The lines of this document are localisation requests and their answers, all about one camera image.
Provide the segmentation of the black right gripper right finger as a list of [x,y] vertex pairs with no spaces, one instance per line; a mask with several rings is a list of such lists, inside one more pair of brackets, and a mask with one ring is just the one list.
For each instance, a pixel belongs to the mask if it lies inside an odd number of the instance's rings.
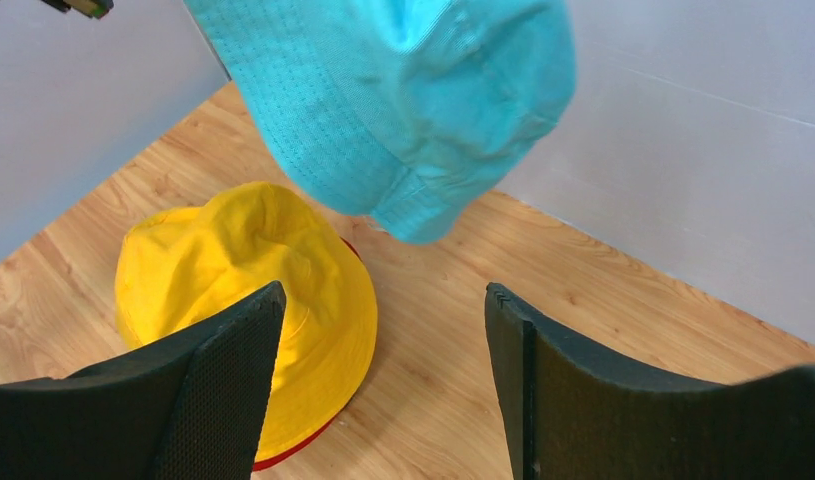
[[518,479],[815,479],[815,364],[724,385],[643,363],[487,286]]

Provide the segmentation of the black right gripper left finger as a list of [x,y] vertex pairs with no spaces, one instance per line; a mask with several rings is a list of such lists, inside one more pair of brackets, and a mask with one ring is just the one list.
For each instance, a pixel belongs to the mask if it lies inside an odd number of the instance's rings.
[[286,297],[221,312],[61,378],[0,384],[0,479],[247,479]]

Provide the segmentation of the red bucket hat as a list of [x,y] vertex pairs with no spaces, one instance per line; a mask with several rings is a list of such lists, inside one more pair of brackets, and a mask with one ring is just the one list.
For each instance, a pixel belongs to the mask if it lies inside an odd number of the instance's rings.
[[283,273],[287,304],[254,470],[308,446],[360,389],[375,352],[378,307],[368,270],[346,240],[316,242],[305,273]]

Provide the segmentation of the yellow bucket hat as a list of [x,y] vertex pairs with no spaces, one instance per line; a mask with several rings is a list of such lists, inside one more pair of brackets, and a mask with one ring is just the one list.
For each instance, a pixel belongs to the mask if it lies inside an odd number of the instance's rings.
[[305,273],[303,256],[314,243],[340,240],[299,196],[266,182],[156,213],[123,239],[115,277],[118,331],[130,348],[152,343],[281,283],[283,273]]

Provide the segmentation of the light blue bucket hat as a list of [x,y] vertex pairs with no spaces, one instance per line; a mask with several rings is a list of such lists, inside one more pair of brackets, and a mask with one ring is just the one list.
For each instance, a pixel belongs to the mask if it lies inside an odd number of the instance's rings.
[[190,1],[305,193],[396,239],[444,237],[559,123],[563,1]]

